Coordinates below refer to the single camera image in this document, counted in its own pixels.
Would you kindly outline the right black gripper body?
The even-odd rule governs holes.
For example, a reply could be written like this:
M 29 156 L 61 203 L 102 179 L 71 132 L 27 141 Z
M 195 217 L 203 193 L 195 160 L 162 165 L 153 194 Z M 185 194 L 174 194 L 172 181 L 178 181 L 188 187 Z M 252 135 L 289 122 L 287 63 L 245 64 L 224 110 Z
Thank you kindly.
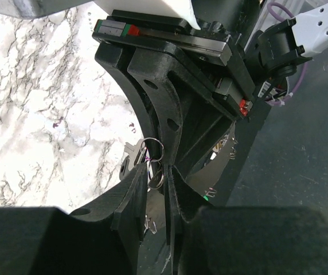
M 246 117 L 255 84 L 237 37 L 217 21 L 198 20 L 194 29 L 184 19 L 114 10 L 99 19 L 92 36 L 98 42 L 154 50 L 174 57 L 233 116 Z

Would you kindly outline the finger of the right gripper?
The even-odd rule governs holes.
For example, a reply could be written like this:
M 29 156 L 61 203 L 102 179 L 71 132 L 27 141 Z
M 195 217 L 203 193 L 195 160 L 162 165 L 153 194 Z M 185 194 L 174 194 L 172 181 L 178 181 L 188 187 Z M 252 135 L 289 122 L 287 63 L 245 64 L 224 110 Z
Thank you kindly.
M 160 103 L 163 77 L 159 62 L 163 53 L 153 50 L 100 44 L 95 60 L 117 82 L 128 98 L 143 136 L 162 140 L 163 106 Z
M 157 114 L 165 148 L 162 163 L 175 165 L 187 177 L 227 132 L 233 116 L 215 102 L 198 76 L 169 54 L 137 49 L 127 70 Z

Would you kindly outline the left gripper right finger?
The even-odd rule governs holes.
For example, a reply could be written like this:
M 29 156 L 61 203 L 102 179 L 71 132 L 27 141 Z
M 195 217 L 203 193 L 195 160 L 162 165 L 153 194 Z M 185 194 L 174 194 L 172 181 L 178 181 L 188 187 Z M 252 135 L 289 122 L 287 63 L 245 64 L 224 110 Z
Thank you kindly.
M 216 207 L 165 168 L 172 274 L 328 274 L 328 220 L 306 207 Z

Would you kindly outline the large metal keyring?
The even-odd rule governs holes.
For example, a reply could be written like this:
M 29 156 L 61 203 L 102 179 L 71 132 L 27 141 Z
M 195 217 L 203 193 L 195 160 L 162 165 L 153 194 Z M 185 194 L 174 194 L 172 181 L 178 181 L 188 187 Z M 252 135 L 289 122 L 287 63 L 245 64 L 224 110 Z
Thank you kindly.
M 236 126 L 231 126 L 227 134 L 213 147 L 212 151 L 200 161 L 195 173 L 186 178 L 186 183 L 205 200 L 215 197 L 215 184 L 229 163 L 236 157 Z M 157 231 L 165 225 L 165 202 L 160 191 L 148 190 L 144 232 Z

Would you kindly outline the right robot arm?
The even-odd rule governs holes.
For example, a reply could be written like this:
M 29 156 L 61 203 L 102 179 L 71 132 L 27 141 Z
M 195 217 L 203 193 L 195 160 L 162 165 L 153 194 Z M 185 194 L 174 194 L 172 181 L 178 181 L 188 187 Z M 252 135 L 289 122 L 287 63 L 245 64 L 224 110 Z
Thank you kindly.
M 100 1 L 96 61 L 120 85 L 144 140 L 122 172 L 149 153 L 155 169 L 193 169 L 260 102 L 267 80 L 328 48 L 328 3 L 256 30 L 258 1 Z

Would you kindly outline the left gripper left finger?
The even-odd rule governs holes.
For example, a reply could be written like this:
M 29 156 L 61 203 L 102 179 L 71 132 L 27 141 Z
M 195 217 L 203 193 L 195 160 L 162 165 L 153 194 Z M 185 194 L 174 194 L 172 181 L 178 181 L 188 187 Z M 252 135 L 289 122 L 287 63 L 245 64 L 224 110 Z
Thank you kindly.
M 0 274 L 135 274 L 143 239 L 147 168 L 70 214 L 0 207 Z

